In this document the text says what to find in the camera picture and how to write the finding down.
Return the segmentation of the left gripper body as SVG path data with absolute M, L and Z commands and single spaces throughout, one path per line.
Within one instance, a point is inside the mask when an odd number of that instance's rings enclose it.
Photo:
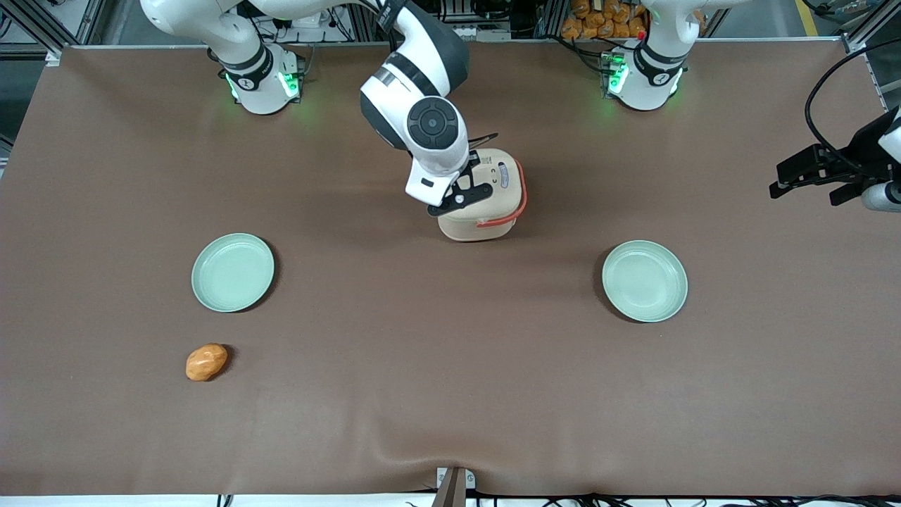
M 848 156 L 861 174 L 894 182 L 899 177 L 899 106 L 859 128 L 848 144 Z

